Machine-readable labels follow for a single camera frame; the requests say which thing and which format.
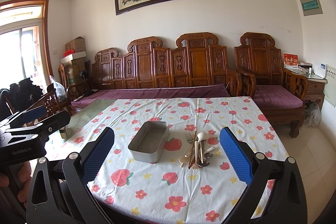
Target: stack of cardboard boxes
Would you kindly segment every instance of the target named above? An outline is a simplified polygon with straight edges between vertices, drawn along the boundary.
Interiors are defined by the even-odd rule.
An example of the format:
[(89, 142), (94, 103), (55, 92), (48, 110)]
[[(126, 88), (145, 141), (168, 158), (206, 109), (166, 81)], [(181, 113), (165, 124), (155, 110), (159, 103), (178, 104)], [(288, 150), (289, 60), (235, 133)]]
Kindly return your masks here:
[(85, 39), (77, 37), (65, 45), (67, 50), (75, 50), (74, 54), (70, 54), (61, 59), (67, 74), (68, 85), (76, 85), (84, 82), (80, 77), (80, 72), (85, 70), (84, 57), (86, 56)]

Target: baseboard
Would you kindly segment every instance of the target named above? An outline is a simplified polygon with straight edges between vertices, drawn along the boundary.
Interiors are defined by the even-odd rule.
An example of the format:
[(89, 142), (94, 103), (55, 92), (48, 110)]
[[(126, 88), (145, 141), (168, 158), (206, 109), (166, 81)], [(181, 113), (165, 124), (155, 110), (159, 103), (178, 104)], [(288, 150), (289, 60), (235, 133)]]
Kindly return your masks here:
[(336, 150), (336, 136), (332, 132), (332, 130), (321, 120), (319, 129), (324, 133), (324, 135), (327, 137), (327, 139), (330, 141), (331, 145)]

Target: beige floor tile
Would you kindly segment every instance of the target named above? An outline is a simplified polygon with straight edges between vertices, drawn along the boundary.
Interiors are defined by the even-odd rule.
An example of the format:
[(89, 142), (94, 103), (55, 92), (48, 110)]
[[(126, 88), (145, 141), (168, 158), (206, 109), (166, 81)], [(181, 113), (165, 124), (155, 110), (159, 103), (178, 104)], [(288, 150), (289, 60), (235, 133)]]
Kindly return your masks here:
[(325, 189), (327, 191), (328, 200), (336, 189), (336, 159), (326, 164), (320, 169)]
[(305, 145), (305, 142), (300, 138), (300, 135), (297, 138), (292, 139), (289, 136), (289, 130), (290, 128), (286, 126), (275, 128), (275, 131), (285, 146), (288, 154), (296, 159), (301, 177), (304, 178), (314, 173), (319, 168), (308, 147)]
[(334, 147), (319, 128), (308, 127), (300, 130), (298, 137), (300, 137), (308, 147), (318, 168), (322, 168), (336, 158)]
[(308, 175), (302, 181), (307, 200), (308, 224), (311, 224), (327, 205), (327, 192), (320, 171)]

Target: pile of black clothes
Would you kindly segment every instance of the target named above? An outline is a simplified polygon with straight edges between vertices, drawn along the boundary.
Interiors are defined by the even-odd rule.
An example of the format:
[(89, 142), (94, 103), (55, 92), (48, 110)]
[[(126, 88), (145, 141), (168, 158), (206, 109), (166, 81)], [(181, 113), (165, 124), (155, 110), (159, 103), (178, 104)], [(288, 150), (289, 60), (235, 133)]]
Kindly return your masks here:
[(38, 85), (33, 85), (30, 78), (21, 80), (18, 84), (11, 84), (9, 90), (0, 90), (0, 121), (11, 115), (4, 95), (10, 101), (15, 111), (23, 111), (31, 107), (43, 96), (43, 91)]

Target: wooden side table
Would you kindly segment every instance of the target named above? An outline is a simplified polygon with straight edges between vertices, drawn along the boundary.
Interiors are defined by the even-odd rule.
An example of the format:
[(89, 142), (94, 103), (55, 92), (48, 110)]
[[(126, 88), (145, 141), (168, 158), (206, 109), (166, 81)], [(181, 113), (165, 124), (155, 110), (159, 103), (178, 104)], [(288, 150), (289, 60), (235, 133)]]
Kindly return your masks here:
[(290, 69), (290, 71), (299, 74), (299, 75), (304, 75), (307, 77), (308, 80), (308, 91), (307, 94), (304, 98), (304, 103), (309, 103), (309, 102), (317, 102), (319, 105), (319, 108), (321, 110), (323, 100), (324, 100), (324, 85), (327, 83), (327, 79), (321, 78), (317, 76), (316, 74), (307, 74), (307, 73), (298, 73), (298, 70), (296, 69)]

